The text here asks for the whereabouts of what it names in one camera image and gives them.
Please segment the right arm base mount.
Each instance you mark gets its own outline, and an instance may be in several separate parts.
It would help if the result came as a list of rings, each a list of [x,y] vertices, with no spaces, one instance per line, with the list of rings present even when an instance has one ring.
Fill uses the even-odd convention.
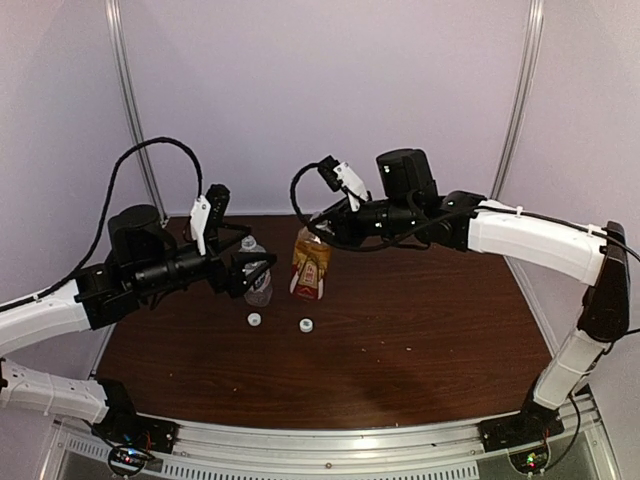
[[[558,409],[550,410],[534,401],[535,385],[536,381],[530,386],[518,412],[478,424],[485,452],[542,442],[548,435],[565,431]]]

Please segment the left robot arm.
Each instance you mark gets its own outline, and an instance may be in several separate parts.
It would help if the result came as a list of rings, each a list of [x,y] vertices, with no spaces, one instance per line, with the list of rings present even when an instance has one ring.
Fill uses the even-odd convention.
[[[275,255],[261,251],[239,252],[224,261],[222,253],[251,230],[237,225],[237,236],[219,239],[218,231],[227,225],[205,200],[196,201],[192,220],[193,241],[178,245],[151,205],[135,205],[112,217],[107,223],[111,250],[104,263],[80,269],[50,293],[2,305],[1,353],[113,325],[200,281],[217,293],[241,297],[275,264]],[[7,359],[1,361],[1,405],[105,426],[123,444],[137,442],[144,433],[121,383],[74,380]]]

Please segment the white water bottle cap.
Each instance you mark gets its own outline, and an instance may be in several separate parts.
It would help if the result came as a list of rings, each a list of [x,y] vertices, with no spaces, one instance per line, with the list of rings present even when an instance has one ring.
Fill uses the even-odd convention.
[[[247,322],[251,327],[260,326],[262,324],[262,316],[257,312],[250,313],[247,316]]]

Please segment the white tea bottle cap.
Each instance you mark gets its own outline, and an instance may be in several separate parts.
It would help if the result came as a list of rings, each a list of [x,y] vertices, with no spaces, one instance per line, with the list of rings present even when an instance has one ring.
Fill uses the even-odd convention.
[[[299,328],[303,333],[310,333],[314,329],[314,322],[309,318],[303,318],[299,322]]]

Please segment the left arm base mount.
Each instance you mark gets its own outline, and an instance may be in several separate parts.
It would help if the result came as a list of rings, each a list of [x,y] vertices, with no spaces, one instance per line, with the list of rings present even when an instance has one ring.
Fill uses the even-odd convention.
[[[97,383],[106,394],[107,413],[93,424],[102,438],[137,449],[171,454],[178,433],[175,422],[141,415],[125,386],[115,380],[101,379]]]

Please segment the brown tea bottle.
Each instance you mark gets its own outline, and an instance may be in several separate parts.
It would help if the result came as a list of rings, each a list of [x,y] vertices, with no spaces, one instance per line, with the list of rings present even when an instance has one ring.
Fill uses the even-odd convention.
[[[289,292],[306,301],[324,297],[331,247],[306,227],[298,231],[294,244]]]

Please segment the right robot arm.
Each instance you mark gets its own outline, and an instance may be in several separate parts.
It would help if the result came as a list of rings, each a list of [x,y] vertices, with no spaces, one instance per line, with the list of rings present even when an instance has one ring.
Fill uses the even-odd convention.
[[[377,157],[385,197],[371,198],[360,177],[328,156],[314,165],[328,187],[344,199],[320,214],[328,226],[322,238],[335,248],[367,251],[415,240],[460,252],[509,257],[551,269],[586,286],[574,329],[535,381],[526,409],[513,419],[519,440],[535,440],[585,379],[599,358],[629,332],[630,276],[623,227],[578,225],[510,207],[465,191],[439,194],[426,154],[398,149]]]

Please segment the clear water bottle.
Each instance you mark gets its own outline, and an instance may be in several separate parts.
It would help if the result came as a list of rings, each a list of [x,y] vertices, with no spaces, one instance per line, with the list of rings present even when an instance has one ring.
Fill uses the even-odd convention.
[[[240,253],[265,253],[265,248],[257,240],[249,235],[241,241]],[[273,285],[271,271],[266,261],[255,261],[247,263],[243,267],[245,276],[250,279],[255,277],[255,281],[250,285],[244,294],[246,303],[254,307],[266,307],[272,298]]]

